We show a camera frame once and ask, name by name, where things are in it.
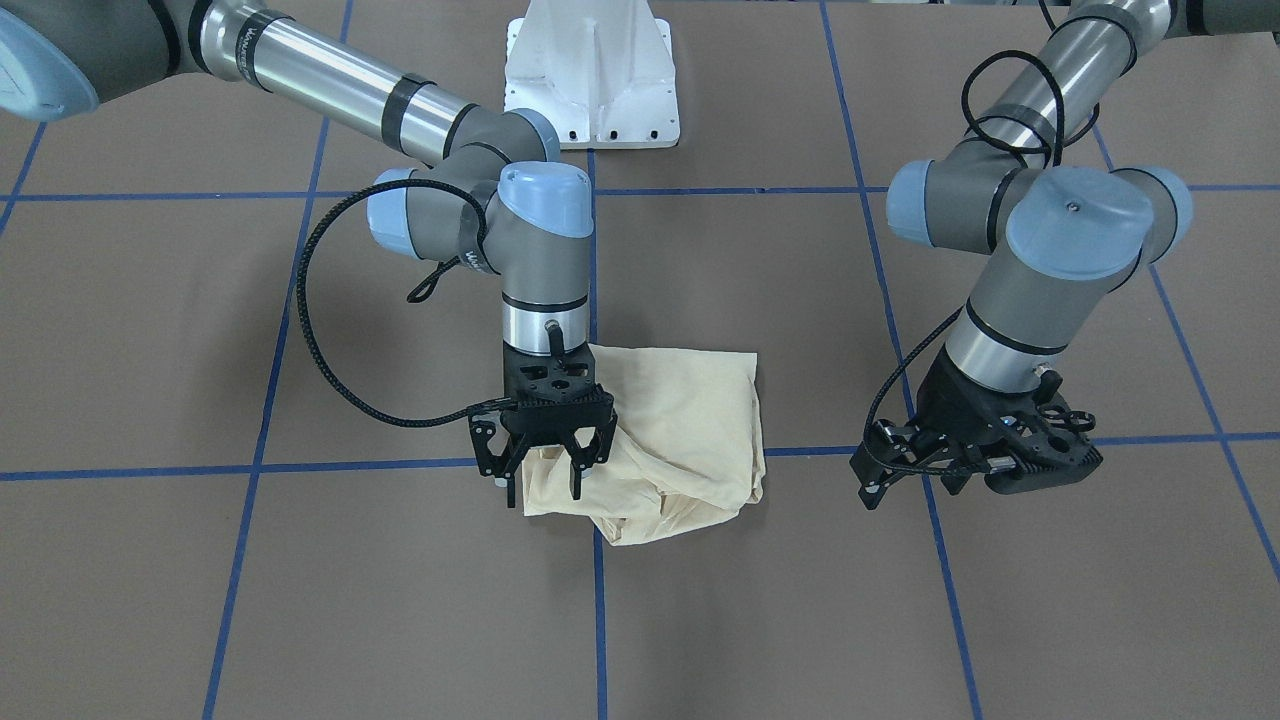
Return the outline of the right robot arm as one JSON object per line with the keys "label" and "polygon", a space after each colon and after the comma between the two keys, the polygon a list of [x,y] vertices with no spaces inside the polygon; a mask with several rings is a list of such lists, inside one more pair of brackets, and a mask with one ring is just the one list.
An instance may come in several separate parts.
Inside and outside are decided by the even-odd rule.
{"label": "right robot arm", "polygon": [[[524,4],[278,6],[499,108],[490,35]],[[206,76],[47,126],[3,111],[3,529],[197,498],[229,518],[251,475],[284,465],[468,455],[462,421],[403,430],[352,409],[296,329],[296,254],[314,223],[411,164]],[[425,309],[404,304],[428,264],[378,249],[364,224],[347,211],[308,273],[339,378],[406,416],[492,397],[493,283],[452,272]]]}

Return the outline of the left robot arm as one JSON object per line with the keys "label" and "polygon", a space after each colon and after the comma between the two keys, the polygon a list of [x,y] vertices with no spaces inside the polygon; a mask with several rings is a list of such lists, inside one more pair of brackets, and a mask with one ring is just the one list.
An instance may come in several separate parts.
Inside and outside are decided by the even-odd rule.
{"label": "left robot arm", "polygon": [[851,468],[867,509],[910,475],[951,495],[1068,486],[1102,455],[1092,414],[1061,396],[1056,363],[1100,300],[1169,254],[1193,219],[1187,184],[1158,167],[1066,167],[1108,87],[1166,38],[1277,31],[1275,1],[1074,1],[1025,69],[941,160],[895,176],[887,219],[904,240],[987,256],[897,427],[869,414]]}

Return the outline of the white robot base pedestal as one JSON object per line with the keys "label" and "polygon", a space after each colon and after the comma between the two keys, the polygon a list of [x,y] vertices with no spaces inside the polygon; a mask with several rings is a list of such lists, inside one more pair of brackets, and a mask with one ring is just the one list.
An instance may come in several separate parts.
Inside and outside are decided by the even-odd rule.
{"label": "white robot base pedestal", "polygon": [[681,120],[669,23],[646,1],[532,1],[506,29],[504,110],[562,149],[669,149]]}

